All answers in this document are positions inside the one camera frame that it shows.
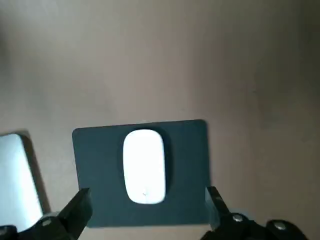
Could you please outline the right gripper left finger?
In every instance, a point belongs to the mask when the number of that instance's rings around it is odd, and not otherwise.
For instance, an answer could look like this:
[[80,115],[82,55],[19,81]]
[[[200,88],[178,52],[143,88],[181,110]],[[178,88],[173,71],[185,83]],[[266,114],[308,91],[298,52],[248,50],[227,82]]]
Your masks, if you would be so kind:
[[91,191],[80,189],[57,214],[42,217],[30,228],[18,232],[14,225],[2,225],[2,240],[77,240],[93,215]]

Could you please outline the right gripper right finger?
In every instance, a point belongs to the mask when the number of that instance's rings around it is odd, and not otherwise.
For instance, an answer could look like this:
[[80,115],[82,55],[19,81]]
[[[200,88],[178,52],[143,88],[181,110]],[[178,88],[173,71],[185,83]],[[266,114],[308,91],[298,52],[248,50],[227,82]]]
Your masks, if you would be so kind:
[[211,230],[203,240],[306,240],[306,235],[293,223],[269,220],[265,226],[242,213],[231,212],[216,187],[205,189],[205,204]]

